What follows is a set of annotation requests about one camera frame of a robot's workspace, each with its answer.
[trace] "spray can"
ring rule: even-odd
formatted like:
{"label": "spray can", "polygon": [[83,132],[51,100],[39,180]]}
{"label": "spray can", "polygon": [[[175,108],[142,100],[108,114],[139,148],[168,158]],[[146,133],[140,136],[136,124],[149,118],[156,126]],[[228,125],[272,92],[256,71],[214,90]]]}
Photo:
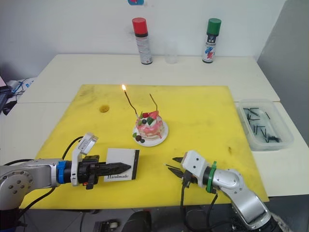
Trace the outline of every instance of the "spray can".
{"label": "spray can", "polygon": [[212,63],[216,49],[216,38],[219,35],[221,20],[218,18],[210,18],[207,26],[207,40],[203,52],[203,62]]}
{"label": "spray can", "polygon": [[142,64],[151,64],[153,58],[150,52],[146,19],[133,18],[132,23],[137,47],[139,49],[140,61]]}

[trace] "clear plastic box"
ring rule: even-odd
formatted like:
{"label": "clear plastic box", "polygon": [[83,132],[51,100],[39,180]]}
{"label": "clear plastic box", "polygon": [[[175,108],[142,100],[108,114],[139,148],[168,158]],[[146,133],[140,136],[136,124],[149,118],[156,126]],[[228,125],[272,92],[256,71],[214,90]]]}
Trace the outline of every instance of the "clear plastic box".
{"label": "clear plastic box", "polygon": [[242,100],[238,113],[252,151],[280,150],[293,142],[293,135],[273,102]]}

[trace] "floor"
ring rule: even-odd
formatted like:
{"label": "floor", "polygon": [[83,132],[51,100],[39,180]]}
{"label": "floor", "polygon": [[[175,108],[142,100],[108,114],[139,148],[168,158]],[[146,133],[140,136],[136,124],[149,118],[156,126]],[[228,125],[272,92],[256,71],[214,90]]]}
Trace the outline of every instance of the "floor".
{"label": "floor", "polygon": [[[191,206],[188,208],[188,220],[195,220],[203,226],[207,205]],[[309,195],[273,197],[267,203],[269,210],[280,216],[294,232],[309,232]],[[96,221],[118,219],[121,224],[116,232],[122,230],[127,219],[137,210],[141,209],[117,209],[90,211],[85,214],[82,232],[92,232]],[[153,220],[154,232],[181,232],[183,224],[180,219],[179,207],[160,207],[149,209]],[[67,210],[35,210],[30,209],[26,215],[28,227],[26,232],[78,232],[83,212]],[[233,216],[230,204],[217,204],[211,213],[211,223],[228,219]]]}

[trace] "yellow mat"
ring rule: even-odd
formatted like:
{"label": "yellow mat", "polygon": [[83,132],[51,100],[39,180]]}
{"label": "yellow mat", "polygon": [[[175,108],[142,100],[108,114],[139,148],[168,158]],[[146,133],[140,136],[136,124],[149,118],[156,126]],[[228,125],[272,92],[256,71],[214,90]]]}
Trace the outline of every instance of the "yellow mat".
{"label": "yellow mat", "polygon": [[[120,85],[83,85],[65,114],[45,141],[37,158],[60,158],[69,143],[86,132],[99,140],[89,155],[105,161],[108,148],[140,149],[137,178],[132,181],[103,182],[100,177],[92,190],[70,183],[33,206],[45,209],[139,208],[179,205],[181,180],[164,164],[179,165],[173,157],[194,149],[217,168],[234,168],[243,174],[247,186],[268,201],[228,87],[223,86],[127,86],[127,93],[138,114],[155,110],[152,94],[169,135],[160,145],[143,147],[135,143],[132,130],[136,120]],[[108,112],[100,107],[109,105]],[[71,152],[66,160],[71,159]],[[28,194],[21,207],[46,193]],[[207,204],[214,195],[191,184],[185,204]],[[230,200],[219,192],[216,203]]]}

